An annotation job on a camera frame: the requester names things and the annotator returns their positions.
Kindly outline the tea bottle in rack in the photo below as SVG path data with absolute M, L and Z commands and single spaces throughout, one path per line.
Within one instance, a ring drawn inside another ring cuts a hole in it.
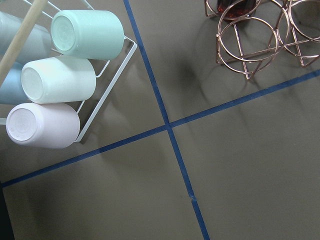
M 242 16 L 250 16 L 257 5 L 256 0 L 241 0 L 235 4 L 237 0 L 217 0 L 217 12 L 222 16 L 224 13 L 224 20 L 234 20 Z

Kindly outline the white cup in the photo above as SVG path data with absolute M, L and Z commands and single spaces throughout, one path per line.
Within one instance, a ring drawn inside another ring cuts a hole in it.
M 20 79 L 28 99 L 37 104 L 84 101 L 96 89 L 90 61 L 65 55 L 26 63 Z

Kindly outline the pink cup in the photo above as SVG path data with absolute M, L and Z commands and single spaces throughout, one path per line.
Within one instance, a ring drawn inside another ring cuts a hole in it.
M 80 133 L 79 116 L 65 103 L 19 104 L 9 112 L 5 126 L 14 143 L 37 148 L 66 148 Z

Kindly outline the mint green cup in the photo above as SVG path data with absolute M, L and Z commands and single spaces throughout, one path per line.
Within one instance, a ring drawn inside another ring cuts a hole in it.
M 107 10 L 62 10 L 51 21 L 51 38 L 63 55 L 112 60 L 122 51 L 125 35 L 119 18 Z

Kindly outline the grey blue cup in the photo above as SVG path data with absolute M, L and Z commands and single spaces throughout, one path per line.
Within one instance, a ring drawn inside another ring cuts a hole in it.
M 0 54 L 5 55 L 10 45 L 20 47 L 16 60 L 20 63 L 45 59 L 51 53 L 51 36 L 38 24 L 26 25 L 25 21 L 5 12 L 0 13 Z

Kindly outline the light blue cup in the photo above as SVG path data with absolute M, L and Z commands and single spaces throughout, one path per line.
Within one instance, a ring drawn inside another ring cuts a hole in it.
M 3 84 L 0 87 L 0 103 L 6 105 L 19 105 L 28 103 L 21 84 L 21 72 L 23 65 L 15 62 L 9 70 Z

